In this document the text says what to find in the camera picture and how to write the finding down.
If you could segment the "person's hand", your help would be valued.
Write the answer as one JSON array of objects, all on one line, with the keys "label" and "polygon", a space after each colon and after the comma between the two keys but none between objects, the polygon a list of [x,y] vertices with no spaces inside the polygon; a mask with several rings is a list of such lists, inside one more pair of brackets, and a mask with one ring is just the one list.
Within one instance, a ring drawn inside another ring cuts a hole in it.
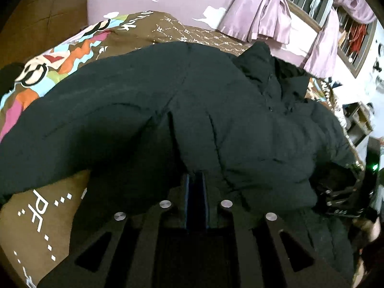
[{"label": "person's hand", "polygon": [[[379,237],[379,234],[381,232],[381,223],[379,221],[379,218],[377,218],[375,222],[372,222],[371,220],[354,218],[353,223],[362,232],[364,245],[373,242],[374,240],[376,240],[376,238]],[[363,248],[360,248],[358,251],[357,269],[354,274],[352,287],[358,287],[358,285],[368,275],[368,272],[366,271],[364,266],[363,259],[361,257],[362,252]]]}]

